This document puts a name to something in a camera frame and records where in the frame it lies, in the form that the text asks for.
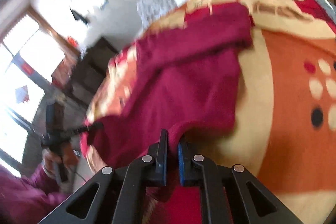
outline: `patterned blanket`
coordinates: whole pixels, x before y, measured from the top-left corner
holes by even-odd
[[[336,203],[336,26],[314,0],[189,0],[143,34],[239,2],[249,9],[253,47],[239,54],[236,126],[228,136],[187,139],[217,164],[244,165],[304,223],[323,223]],[[111,60],[87,121],[121,113],[137,79],[137,49]],[[93,171],[105,164],[82,139]]]

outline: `purple shirt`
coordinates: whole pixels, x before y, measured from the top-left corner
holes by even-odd
[[[15,224],[37,224],[67,197],[41,165],[30,179],[15,177],[0,165],[0,210]]]

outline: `metal rivet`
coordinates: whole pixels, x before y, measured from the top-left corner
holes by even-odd
[[[102,172],[104,175],[109,175],[109,174],[112,173],[112,171],[113,171],[113,169],[112,169],[111,167],[106,166],[106,167],[103,168],[103,170],[102,170],[101,172]]]
[[[244,171],[244,166],[240,165],[240,164],[236,164],[233,169],[236,171],[236,172],[243,172]]]
[[[151,155],[145,155],[142,157],[143,162],[150,162],[152,161],[153,157]]]
[[[204,157],[202,155],[195,155],[194,156],[194,161],[203,161]]]

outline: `person's hand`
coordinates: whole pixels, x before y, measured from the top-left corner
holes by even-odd
[[[78,164],[78,158],[72,149],[71,143],[63,144],[62,150],[63,150],[63,164],[65,165],[65,167],[69,168],[71,165]],[[43,151],[43,161],[45,169],[52,174],[54,174],[53,163],[54,162],[58,164],[62,163],[62,159],[58,155],[49,150]]]

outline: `window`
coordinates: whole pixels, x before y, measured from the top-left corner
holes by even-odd
[[[0,41],[0,149],[19,164],[51,75],[64,58],[55,39],[29,15]],[[14,119],[10,112],[20,118]],[[4,159],[0,164],[20,176]]]

